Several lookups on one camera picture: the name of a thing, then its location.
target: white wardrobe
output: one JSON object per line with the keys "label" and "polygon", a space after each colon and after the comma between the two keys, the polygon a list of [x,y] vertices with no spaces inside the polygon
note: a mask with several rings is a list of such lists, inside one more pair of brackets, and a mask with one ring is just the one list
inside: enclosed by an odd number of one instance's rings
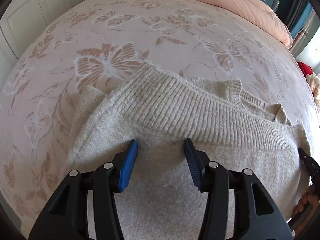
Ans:
{"label": "white wardrobe", "polygon": [[25,49],[56,18],[84,0],[12,0],[0,19],[0,91]]}

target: red cloth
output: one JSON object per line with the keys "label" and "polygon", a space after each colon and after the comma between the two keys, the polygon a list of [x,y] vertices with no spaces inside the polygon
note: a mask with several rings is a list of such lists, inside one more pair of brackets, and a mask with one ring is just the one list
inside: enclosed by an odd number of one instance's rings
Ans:
{"label": "red cloth", "polygon": [[298,62],[299,68],[301,69],[302,73],[304,74],[304,76],[306,75],[312,75],[313,71],[312,68],[310,66],[308,66],[307,64],[304,64],[303,62]]}

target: sweater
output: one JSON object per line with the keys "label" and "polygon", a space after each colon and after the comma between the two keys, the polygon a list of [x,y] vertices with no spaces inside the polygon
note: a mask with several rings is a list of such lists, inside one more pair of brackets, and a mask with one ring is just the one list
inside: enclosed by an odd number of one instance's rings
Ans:
{"label": "sweater", "polygon": [[[193,185],[183,154],[183,140],[190,137],[196,149],[226,169],[252,169],[289,218],[308,186],[297,151],[302,147],[310,154],[303,125],[292,126],[282,107],[267,105],[239,85],[184,79],[145,64],[108,96],[87,87],[73,122],[65,173],[95,170],[136,139],[129,186],[115,196],[124,238],[196,239],[207,194]],[[239,93],[232,92],[235,86]],[[233,231],[233,202],[230,191],[227,237]],[[92,204],[88,214],[94,237]]]}

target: finger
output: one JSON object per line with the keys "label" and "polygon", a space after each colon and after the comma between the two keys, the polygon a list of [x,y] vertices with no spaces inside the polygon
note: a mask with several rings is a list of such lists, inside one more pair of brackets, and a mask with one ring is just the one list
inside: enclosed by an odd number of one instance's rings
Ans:
{"label": "finger", "polygon": [[308,196],[308,202],[313,205],[314,207],[315,206],[318,206],[319,205],[319,198],[317,195],[309,195]]}
{"label": "finger", "polygon": [[312,189],[312,186],[307,187],[306,192],[309,193],[311,189]]}
{"label": "finger", "polygon": [[297,205],[297,208],[298,208],[298,211],[299,211],[299,212],[302,212],[302,211],[303,211],[304,205],[303,205],[303,203],[302,203],[302,200],[299,200],[298,205]]}
{"label": "finger", "polygon": [[312,216],[314,215],[314,213],[316,212],[318,208],[318,205],[313,206],[311,212],[307,215],[306,219],[297,226],[297,228],[294,229],[296,236],[305,228],[305,226],[308,224],[309,220],[312,218]]}
{"label": "finger", "polygon": [[302,204],[306,204],[307,202],[308,202],[308,193],[304,193],[303,195],[302,195],[302,198],[301,198],[301,202],[302,202]]}

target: hand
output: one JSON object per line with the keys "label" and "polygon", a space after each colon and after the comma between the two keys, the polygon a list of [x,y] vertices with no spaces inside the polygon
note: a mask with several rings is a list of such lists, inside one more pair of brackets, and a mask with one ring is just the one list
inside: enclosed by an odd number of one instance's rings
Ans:
{"label": "hand", "polygon": [[313,206],[311,212],[308,214],[306,219],[300,225],[298,225],[297,228],[295,228],[295,230],[294,230],[295,235],[298,235],[305,228],[305,226],[308,224],[309,220],[312,218],[312,216],[316,212],[316,209],[319,206],[318,196],[313,195],[313,194],[309,194],[310,189],[311,189],[311,186],[309,186],[307,188],[306,192],[302,195],[302,198],[299,200],[298,204],[296,205],[296,207],[293,210],[294,214],[297,214],[298,212],[302,212],[303,206],[307,202],[309,202]]}

